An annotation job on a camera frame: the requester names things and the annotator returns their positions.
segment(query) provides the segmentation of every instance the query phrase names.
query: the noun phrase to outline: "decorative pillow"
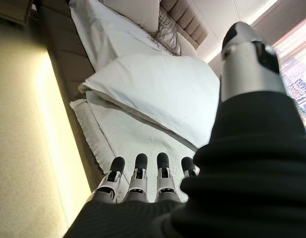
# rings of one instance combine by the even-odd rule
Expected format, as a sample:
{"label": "decorative pillow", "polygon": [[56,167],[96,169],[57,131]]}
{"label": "decorative pillow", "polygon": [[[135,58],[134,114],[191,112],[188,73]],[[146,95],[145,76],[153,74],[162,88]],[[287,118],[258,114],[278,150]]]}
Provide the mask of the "decorative pillow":
{"label": "decorative pillow", "polygon": [[180,56],[181,48],[178,44],[176,23],[170,19],[161,7],[158,15],[158,31],[151,34],[152,38],[167,48],[173,55]]}
{"label": "decorative pillow", "polygon": [[182,36],[179,32],[177,32],[177,35],[178,35],[178,44],[182,51],[182,56],[191,56],[191,57],[199,58],[192,44],[189,43],[189,41],[184,36]]}
{"label": "decorative pillow", "polygon": [[159,0],[102,0],[102,3],[149,33],[158,29]]}

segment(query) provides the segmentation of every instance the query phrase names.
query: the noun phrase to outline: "beige upholstered headboard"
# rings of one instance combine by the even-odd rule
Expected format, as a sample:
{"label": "beige upholstered headboard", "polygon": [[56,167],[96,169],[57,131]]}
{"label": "beige upholstered headboard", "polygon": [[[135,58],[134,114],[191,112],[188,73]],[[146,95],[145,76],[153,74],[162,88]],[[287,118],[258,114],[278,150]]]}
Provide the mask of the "beige upholstered headboard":
{"label": "beige upholstered headboard", "polygon": [[160,7],[176,22],[177,31],[197,49],[207,32],[186,0],[162,0]]}

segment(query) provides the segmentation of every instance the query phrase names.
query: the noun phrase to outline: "textured white bedspread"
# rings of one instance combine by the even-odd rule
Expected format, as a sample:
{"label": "textured white bedspread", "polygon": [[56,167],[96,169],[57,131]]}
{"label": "textured white bedspread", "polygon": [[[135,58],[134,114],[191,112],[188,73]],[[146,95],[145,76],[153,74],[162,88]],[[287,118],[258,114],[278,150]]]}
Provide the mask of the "textured white bedspread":
{"label": "textured white bedspread", "polygon": [[173,132],[129,115],[92,91],[86,92],[86,95],[88,103],[86,100],[79,99],[72,102],[71,107],[76,113],[100,167],[104,173],[107,173],[112,160],[117,156],[122,156],[126,162],[118,200],[121,201],[127,192],[136,156],[144,153],[148,156],[148,199],[154,202],[156,157],[158,153],[165,152],[169,156],[170,168],[179,197],[183,202],[186,201],[186,194],[179,188],[184,177],[181,159],[185,156],[192,157],[194,147]]}

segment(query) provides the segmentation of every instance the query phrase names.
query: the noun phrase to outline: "patterned pillow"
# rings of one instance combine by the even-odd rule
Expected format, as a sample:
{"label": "patterned pillow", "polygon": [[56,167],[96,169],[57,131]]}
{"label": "patterned pillow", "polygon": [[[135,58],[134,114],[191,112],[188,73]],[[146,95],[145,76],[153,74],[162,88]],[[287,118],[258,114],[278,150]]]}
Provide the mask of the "patterned pillow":
{"label": "patterned pillow", "polygon": [[155,41],[167,48],[174,56],[181,55],[176,23],[168,17],[167,12],[162,7],[159,8],[158,30],[152,33],[151,36]]}

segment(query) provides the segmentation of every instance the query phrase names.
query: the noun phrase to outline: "bed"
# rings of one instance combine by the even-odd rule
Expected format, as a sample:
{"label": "bed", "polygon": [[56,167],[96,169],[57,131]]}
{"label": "bed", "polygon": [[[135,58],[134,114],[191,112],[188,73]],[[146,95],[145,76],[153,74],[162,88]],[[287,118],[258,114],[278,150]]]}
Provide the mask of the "bed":
{"label": "bed", "polygon": [[[164,68],[164,71],[169,71],[169,85],[165,85],[164,94],[171,94],[167,92],[168,87],[185,88],[187,82],[190,82],[188,85],[194,85],[194,79],[197,80],[197,83],[209,89],[209,92],[201,99],[202,105],[207,107],[208,116],[200,118],[206,121],[206,127],[200,129],[210,134],[209,130],[214,121],[219,91],[218,79],[212,70],[201,64],[200,60],[172,56],[166,48],[152,41],[146,31],[134,26],[134,23],[130,23],[128,19],[108,9],[97,0],[72,0],[70,6],[68,4],[66,0],[43,0],[39,10],[42,29],[47,36],[48,52],[90,189],[94,190],[97,187],[104,173],[108,172],[108,167],[115,156],[127,157],[127,163],[130,164],[130,161],[134,161],[139,152],[146,153],[150,160],[158,151],[167,152],[170,157],[176,158],[171,160],[171,169],[176,174],[175,183],[178,187],[181,181],[179,174],[182,174],[179,166],[181,158],[178,156],[182,155],[182,158],[192,156],[204,141],[206,143],[207,139],[198,140],[201,135],[197,135],[197,129],[191,130],[195,131],[195,134],[189,128],[184,130],[183,128],[187,127],[188,119],[180,122],[176,117],[172,117],[182,111],[176,110],[176,107],[172,105],[163,105],[161,108],[159,105],[162,105],[163,102],[159,102],[156,95],[148,97],[145,104],[136,105],[141,99],[138,96],[139,91],[136,91],[136,86],[141,85],[141,89],[143,87],[154,88],[157,80],[165,77],[165,74],[158,74],[159,70],[152,70],[152,68]],[[177,31],[196,49],[205,39],[206,31],[201,27],[186,1],[162,0],[160,7],[175,22]],[[113,17],[109,21],[110,26],[105,25],[104,27],[103,21],[108,21],[106,17],[109,15]],[[115,21],[117,24],[113,30],[108,31]],[[129,42],[127,48],[121,46],[120,38],[123,38],[124,42]],[[109,48],[113,48],[115,53],[112,54]],[[133,64],[137,62],[143,71],[139,72],[139,69],[134,68],[129,62]],[[181,65],[191,65],[191,70],[181,70]],[[116,68],[123,73],[115,74]],[[119,80],[122,77],[127,78],[126,75],[139,73],[144,75],[144,69],[146,72],[151,72],[152,79],[146,78],[147,82],[149,80],[152,82],[149,86],[139,80],[136,83],[131,80],[117,87],[121,84]],[[177,81],[171,80],[174,74],[176,74]],[[110,78],[110,80],[100,83],[101,78]],[[132,83],[134,83],[132,87],[123,91]],[[180,97],[171,94],[167,98],[177,100]],[[185,112],[189,111],[189,108],[196,109],[193,105],[188,105],[186,108]],[[127,145],[126,141],[132,141],[132,143]],[[126,192],[133,165],[134,163],[131,163],[130,168],[125,170],[120,197]],[[148,171],[148,176],[156,177],[156,171],[153,169]],[[151,181],[149,187],[156,186],[154,179],[149,181]],[[180,197],[185,201],[184,194],[181,194]],[[153,200],[153,193],[149,194],[149,200]]]}

